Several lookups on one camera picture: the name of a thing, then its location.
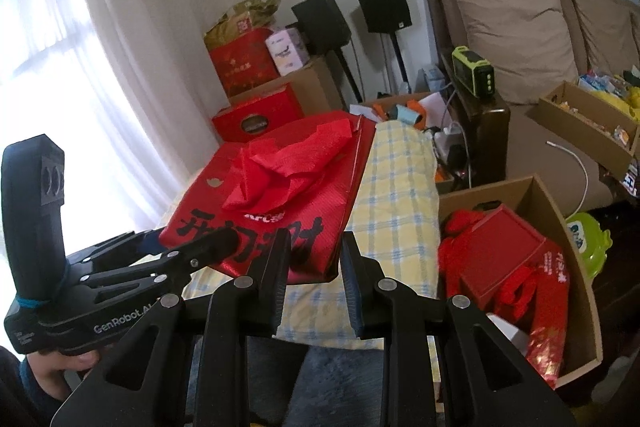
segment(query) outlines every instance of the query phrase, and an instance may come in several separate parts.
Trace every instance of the green and black speaker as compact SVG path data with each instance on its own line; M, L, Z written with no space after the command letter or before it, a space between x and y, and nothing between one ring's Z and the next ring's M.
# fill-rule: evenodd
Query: green and black speaker
M495 93L495 74L491 62L466 46L458 46L451 54L456 78L476 98L491 98Z

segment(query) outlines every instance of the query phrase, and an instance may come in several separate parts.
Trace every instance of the black speaker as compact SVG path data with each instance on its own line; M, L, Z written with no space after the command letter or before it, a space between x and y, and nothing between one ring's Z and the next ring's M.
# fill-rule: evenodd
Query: black speaker
M306 0L291 9L316 53L324 55L349 44L351 30L335 0Z
M369 33L392 34L411 26L411 13L406 0L358 0Z

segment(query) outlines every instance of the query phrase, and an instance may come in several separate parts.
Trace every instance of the checkered tablecloth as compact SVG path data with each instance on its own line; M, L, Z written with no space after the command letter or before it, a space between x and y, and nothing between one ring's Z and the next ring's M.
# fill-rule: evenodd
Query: checkered tablecloth
M424 135L398 121L378 124L347 225L362 255L379 261L386 276L429 297L436 295L440 241L435 169L433 149ZM189 299L212 293L229 279L206 267L193 275L183 296ZM340 275L330 283L288 286L276 336L313 346L383 347L382 340L355 337ZM432 339L430 346L434 361ZM437 363L432 365L438 381Z

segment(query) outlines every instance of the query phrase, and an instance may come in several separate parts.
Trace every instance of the person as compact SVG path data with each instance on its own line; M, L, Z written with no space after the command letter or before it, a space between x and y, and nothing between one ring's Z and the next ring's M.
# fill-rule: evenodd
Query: person
M187 415L193 414L201 342L191 368ZM98 351L77 357L31 353L19 362L0 347L0 425L49 426L71 393L63 371L90 371ZM370 427L380 424L382 351L247 339L252 423L261 426Z

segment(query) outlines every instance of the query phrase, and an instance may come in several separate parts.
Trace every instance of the curtain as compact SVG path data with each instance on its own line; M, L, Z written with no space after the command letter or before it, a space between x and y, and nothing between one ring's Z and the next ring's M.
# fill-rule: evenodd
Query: curtain
M67 253L128 230L155 227L186 174L172 170L141 125L87 2L0 0L0 20L0 150L44 133L65 151ZM173 124L179 126L180 118ZM215 141L201 134L210 153ZM4 314L15 290L6 256L0 257ZM0 344L8 346L4 328Z
M209 119L228 105L190 0L87 0L136 117L185 184L218 148Z

